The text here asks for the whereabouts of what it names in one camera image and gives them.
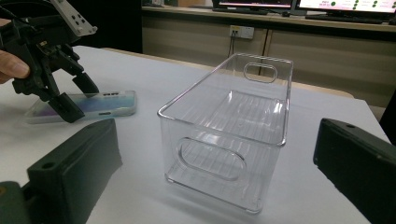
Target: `storage box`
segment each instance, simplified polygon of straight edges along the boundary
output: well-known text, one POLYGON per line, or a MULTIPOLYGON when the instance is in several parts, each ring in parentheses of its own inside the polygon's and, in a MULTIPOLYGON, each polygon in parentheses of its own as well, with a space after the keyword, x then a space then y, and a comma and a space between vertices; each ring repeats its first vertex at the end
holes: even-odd
POLYGON ((286 143, 291 72, 288 60, 235 54, 163 106, 166 179, 259 213, 286 143))

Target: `computer monitor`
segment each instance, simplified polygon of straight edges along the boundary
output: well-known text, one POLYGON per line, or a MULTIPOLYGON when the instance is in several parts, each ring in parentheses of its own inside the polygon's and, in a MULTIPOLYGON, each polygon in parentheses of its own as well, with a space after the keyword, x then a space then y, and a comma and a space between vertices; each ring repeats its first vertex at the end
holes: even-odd
POLYGON ((394 0, 297 0, 296 9, 324 11, 332 15, 388 19, 394 16, 394 0))
POLYGON ((252 10, 291 9, 292 0, 220 0, 219 7, 247 7, 252 10))

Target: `smartphone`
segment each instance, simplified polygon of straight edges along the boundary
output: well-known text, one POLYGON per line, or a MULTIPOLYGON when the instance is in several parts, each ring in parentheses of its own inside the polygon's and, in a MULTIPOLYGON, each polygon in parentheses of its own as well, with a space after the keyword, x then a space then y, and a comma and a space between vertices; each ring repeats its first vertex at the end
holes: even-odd
MULTIPOLYGON (((103 119, 131 116, 136 111, 134 91, 110 91, 99 93, 67 94, 84 112, 79 119, 103 119)), ((47 102, 37 100, 24 114, 24 121, 30 124, 64 121, 47 102)))

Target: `monitor screen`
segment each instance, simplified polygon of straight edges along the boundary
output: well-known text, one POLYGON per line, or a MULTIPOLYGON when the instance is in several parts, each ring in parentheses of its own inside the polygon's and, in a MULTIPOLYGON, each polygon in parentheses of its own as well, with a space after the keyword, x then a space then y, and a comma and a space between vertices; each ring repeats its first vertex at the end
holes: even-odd
POLYGON ((292 0, 220 0, 221 7, 283 8, 290 9, 292 0))
POLYGON ((297 0, 297 8, 312 11, 395 13, 395 0, 297 0))

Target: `human hand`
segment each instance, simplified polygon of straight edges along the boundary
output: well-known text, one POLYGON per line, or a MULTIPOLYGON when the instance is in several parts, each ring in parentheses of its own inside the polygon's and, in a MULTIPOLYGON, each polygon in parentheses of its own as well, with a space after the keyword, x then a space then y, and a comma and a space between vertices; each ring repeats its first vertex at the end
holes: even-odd
MULTIPOLYGON (((9 23, 9 20, 0 19, 0 26, 9 23)), ((0 84, 18 77, 29 76, 29 66, 17 56, 0 50, 0 84)))

